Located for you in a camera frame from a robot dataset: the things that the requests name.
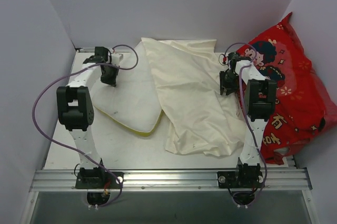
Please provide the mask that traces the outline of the white pillow yellow edge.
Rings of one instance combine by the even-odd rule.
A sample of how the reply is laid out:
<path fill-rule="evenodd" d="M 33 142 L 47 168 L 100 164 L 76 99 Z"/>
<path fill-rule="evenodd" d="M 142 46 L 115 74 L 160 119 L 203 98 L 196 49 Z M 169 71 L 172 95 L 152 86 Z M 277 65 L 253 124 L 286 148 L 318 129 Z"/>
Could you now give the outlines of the white pillow yellow edge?
<path fill-rule="evenodd" d="M 142 136 L 150 136 L 162 115 L 145 47 L 135 48 L 138 65 L 130 71 L 119 71 L 116 87 L 97 80 L 91 89 L 94 107 L 115 123 Z"/>

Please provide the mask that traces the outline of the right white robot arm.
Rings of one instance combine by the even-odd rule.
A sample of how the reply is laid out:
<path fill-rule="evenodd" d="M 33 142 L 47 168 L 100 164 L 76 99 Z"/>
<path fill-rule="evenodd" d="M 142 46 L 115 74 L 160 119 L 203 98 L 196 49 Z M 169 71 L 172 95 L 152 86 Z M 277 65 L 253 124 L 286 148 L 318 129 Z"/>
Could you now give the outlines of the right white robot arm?
<path fill-rule="evenodd" d="M 246 122 L 244 145 L 233 179 L 240 187 L 258 186 L 262 180 L 263 134 L 275 111 L 277 84 L 263 76 L 249 57 L 232 52 L 224 58 L 228 69 L 220 72 L 220 94 L 239 93 Z"/>

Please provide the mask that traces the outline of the cream pillowcase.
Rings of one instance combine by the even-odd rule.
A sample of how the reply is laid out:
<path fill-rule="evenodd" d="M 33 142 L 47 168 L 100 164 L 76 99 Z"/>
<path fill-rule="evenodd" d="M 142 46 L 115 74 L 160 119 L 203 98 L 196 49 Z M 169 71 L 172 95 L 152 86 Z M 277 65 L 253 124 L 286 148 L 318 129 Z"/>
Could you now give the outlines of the cream pillowcase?
<path fill-rule="evenodd" d="M 230 156 L 246 124 L 236 95 L 220 94 L 216 40 L 142 38 L 161 108 L 170 121 L 164 148 L 179 154 Z"/>

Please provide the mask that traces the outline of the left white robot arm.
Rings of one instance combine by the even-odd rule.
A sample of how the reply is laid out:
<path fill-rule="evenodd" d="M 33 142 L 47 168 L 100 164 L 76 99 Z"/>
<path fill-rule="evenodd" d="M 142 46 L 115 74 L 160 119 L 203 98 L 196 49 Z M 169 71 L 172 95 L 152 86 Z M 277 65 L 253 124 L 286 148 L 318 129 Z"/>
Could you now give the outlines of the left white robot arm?
<path fill-rule="evenodd" d="M 122 54 L 111 52 L 105 47 L 96 47 L 94 54 L 83 61 L 83 71 L 67 86 L 58 87 L 56 91 L 58 120 L 70 133 L 80 151 L 78 180 L 95 188 L 105 185 L 108 176 L 107 172 L 100 168 L 103 161 L 92 135 L 94 108 L 90 89 L 98 79 L 108 86 L 115 87 L 119 72 L 117 67 L 122 59 Z"/>

